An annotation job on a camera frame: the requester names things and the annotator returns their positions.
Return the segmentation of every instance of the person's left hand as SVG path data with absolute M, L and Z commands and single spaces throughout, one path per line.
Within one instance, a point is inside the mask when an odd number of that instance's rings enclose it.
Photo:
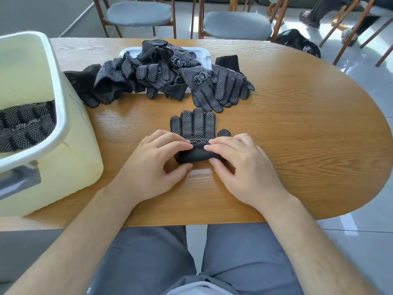
M 108 188 L 132 198 L 134 204 L 165 193 L 187 174 L 193 164 L 182 164 L 170 173 L 164 171 L 164 164 L 178 151 L 192 148 L 190 141 L 178 134 L 157 130 L 139 143 Z

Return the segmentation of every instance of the person's right arm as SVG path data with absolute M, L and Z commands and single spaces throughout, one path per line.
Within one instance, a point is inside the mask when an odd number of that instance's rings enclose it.
M 209 141 L 205 150 L 220 154 L 209 162 L 226 188 L 266 219 L 288 255 L 305 294 L 376 294 L 326 236 L 302 203 L 284 188 L 262 149 L 247 134 Z

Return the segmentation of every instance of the person's lap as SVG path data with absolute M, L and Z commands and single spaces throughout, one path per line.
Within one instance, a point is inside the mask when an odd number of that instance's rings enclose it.
M 200 280 L 236 295 L 303 293 L 266 223 L 209 225 L 199 275 L 187 250 L 185 226 L 124 228 L 88 293 L 160 295 Z

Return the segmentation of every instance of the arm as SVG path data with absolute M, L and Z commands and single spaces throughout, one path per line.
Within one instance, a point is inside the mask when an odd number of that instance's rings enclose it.
M 247 134 L 209 141 L 205 150 L 227 159 L 232 174 L 210 159 L 227 189 L 266 218 L 291 261 L 305 294 L 375 294 L 314 221 L 302 203 L 284 188 L 272 163 Z
M 165 162 L 192 148 L 177 134 L 145 137 L 116 178 L 101 189 L 6 295 L 86 294 L 94 272 L 135 205 L 168 191 L 192 168 L 165 173 Z

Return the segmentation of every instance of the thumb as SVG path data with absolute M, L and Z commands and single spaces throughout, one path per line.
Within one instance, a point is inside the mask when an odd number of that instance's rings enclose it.
M 185 163 L 178 167 L 176 170 L 166 175 L 166 182 L 168 183 L 169 189 L 171 189 L 176 183 L 178 183 L 187 172 L 193 168 L 192 163 Z
M 231 180 L 233 180 L 233 177 L 235 176 L 232 174 L 226 166 L 222 163 L 221 160 L 217 158 L 210 158 L 209 163 L 214 167 L 215 172 L 221 179 L 221 181 L 224 183 L 226 186 Z

